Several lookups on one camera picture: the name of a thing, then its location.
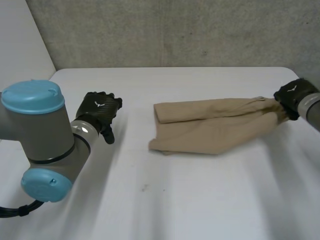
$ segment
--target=gray concrete wall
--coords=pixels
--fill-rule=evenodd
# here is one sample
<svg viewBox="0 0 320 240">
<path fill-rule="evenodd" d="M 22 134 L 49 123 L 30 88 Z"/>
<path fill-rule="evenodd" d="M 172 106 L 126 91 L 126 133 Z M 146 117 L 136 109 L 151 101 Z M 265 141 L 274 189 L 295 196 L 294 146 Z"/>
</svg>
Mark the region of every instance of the gray concrete wall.
<svg viewBox="0 0 320 240">
<path fill-rule="evenodd" d="M 27 0 L 57 69 L 280 66 L 320 79 L 318 0 Z"/>
</svg>

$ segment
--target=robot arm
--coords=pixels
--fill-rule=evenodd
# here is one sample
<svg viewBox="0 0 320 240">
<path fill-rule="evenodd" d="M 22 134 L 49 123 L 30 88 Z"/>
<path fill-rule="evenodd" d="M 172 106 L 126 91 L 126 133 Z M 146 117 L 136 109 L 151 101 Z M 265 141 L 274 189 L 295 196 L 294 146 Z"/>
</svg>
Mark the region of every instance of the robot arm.
<svg viewBox="0 0 320 240">
<path fill-rule="evenodd" d="M 19 82 L 6 88 L 0 97 L 0 139 L 21 143 L 30 163 L 21 187 L 36 200 L 19 209 L 0 207 L 0 218 L 22 217 L 43 202 L 61 201 L 99 134 L 107 144 L 115 141 L 111 123 L 122 107 L 122 99 L 113 93 L 87 93 L 71 123 L 65 99 L 54 82 Z"/>
<path fill-rule="evenodd" d="M 309 81 L 299 78 L 282 86 L 274 94 L 290 120 L 304 118 L 320 132 L 320 92 Z"/>
</svg>

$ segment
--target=black cable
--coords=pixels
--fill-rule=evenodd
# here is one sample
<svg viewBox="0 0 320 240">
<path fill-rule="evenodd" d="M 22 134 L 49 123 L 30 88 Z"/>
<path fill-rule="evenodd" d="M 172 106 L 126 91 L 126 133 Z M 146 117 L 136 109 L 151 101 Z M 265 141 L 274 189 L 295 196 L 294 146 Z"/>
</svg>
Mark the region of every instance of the black cable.
<svg viewBox="0 0 320 240">
<path fill-rule="evenodd" d="M 0 219 L 26 216 L 30 212 L 39 208 L 42 204 L 44 204 L 43 201 L 35 200 L 30 205 L 24 205 L 19 208 L 6 208 L 0 206 Z"/>
</svg>

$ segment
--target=light blue joint cap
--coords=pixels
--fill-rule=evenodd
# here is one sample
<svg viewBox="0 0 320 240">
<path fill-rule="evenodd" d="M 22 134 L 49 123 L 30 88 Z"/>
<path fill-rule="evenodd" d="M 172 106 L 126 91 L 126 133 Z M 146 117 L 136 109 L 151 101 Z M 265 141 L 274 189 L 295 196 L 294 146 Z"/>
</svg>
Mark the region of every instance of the light blue joint cap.
<svg viewBox="0 0 320 240">
<path fill-rule="evenodd" d="M 30 168 L 21 179 L 23 190 L 41 202 L 56 203 L 65 198 L 72 182 L 55 171 L 44 168 Z"/>
<path fill-rule="evenodd" d="M 48 114 L 65 105 L 60 87 L 48 80 L 30 80 L 15 83 L 1 95 L 2 104 L 19 114 Z"/>
</svg>

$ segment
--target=khaki cloth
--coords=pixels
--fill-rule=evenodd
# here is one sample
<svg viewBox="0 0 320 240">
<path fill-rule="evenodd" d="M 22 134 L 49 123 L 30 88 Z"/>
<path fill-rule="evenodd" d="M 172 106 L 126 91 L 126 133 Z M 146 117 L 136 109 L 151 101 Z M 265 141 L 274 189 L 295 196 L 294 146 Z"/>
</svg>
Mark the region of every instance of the khaki cloth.
<svg viewBox="0 0 320 240">
<path fill-rule="evenodd" d="M 274 130 L 288 118 L 271 98 L 226 98 L 154 105 L 156 137 L 149 149 L 220 154 Z"/>
</svg>

